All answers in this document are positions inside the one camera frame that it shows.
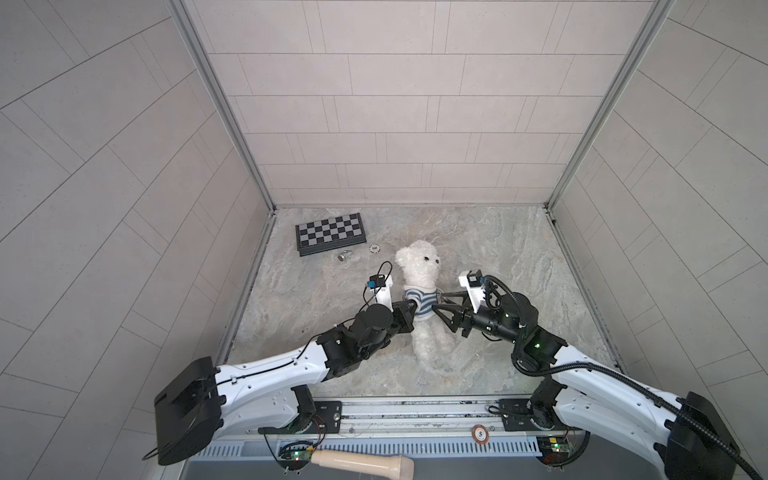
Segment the blue white striped knit sweater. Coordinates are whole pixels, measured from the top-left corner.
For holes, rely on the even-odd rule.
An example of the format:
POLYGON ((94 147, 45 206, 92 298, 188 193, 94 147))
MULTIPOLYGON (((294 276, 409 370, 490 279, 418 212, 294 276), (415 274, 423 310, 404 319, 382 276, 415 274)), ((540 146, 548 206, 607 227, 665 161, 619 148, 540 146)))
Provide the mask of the blue white striped knit sweater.
POLYGON ((428 320, 435 316, 432 307, 437 304, 438 289, 423 289, 417 286, 406 286, 404 288, 403 299, 414 301, 416 303, 414 321, 428 320))

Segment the white plush teddy bear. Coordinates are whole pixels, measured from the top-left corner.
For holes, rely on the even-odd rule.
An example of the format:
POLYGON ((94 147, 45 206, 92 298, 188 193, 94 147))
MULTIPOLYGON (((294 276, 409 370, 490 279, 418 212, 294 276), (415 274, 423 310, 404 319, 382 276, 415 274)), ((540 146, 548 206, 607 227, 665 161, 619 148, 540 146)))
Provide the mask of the white plush teddy bear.
MULTIPOLYGON (((423 289, 437 288, 440 273, 440 257, 434 245, 416 240, 396 252, 395 260, 404 274, 404 288, 417 286, 423 289)), ((435 314, 424 321, 414 321, 412 344, 419 363, 435 372, 447 372, 447 361, 455 347, 451 332, 435 314)))

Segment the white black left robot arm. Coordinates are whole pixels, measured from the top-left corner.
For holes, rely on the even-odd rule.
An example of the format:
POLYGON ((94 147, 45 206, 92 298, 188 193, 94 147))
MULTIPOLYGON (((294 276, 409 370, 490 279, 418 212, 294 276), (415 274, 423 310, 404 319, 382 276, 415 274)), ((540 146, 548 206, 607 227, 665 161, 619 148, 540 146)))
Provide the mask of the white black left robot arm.
POLYGON ((186 460, 213 440, 250 431, 297 433, 316 409, 310 386, 347 375, 393 336, 410 333, 417 304, 374 304, 304 347, 250 363, 189 363, 153 401, 159 465, 186 460))

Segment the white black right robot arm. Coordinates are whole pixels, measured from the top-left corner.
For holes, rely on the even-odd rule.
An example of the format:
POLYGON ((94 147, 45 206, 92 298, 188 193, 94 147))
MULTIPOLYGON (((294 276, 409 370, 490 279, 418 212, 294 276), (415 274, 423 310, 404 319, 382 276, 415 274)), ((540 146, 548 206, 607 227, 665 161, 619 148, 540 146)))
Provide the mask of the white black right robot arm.
POLYGON ((713 404, 690 391, 661 391, 608 368, 542 328, 539 312, 519 293, 490 303, 436 304, 452 332, 488 333, 513 345, 511 361, 542 382, 531 397, 535 414, 608 440, 648 461, 667 479, 731 479, 746 468, 738 445, 713 404))

